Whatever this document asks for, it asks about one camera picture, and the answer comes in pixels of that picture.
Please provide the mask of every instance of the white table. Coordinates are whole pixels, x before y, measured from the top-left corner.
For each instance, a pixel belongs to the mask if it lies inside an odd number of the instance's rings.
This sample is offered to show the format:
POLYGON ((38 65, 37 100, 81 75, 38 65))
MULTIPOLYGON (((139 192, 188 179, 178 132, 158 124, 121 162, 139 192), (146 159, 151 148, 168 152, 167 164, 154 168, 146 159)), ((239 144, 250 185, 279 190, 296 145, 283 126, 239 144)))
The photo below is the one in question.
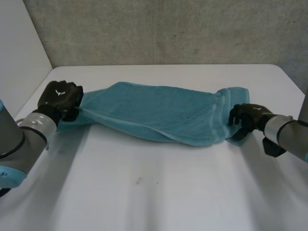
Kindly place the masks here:
MULTIPOLYGON (((304 94, 273 65, 80 66, 52 80, 84 91, 118 81, 216 92, 248 88, 252 103, 298 116, 304 94)), ((306 231, 308 164, 266 156, 263 135, 242 147, 144 141, 93 125, 59 134, 23 184, 0 200, 2 231, 306 231)))

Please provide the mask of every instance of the towel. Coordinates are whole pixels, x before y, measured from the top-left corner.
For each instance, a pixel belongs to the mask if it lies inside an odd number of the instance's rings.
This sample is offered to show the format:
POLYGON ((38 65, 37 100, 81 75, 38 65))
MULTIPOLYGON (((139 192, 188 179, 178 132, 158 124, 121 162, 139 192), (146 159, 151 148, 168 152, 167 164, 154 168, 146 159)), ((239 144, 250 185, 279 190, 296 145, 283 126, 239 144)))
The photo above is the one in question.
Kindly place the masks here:
POLYGON ((99 123, 146 140, 208 146, 239 130, 228 126, 229 112, 243 103, 249 92, 240 87, 208 93, 118 82, 85 93, 76 121, 61 121, 58 130, 99 123))

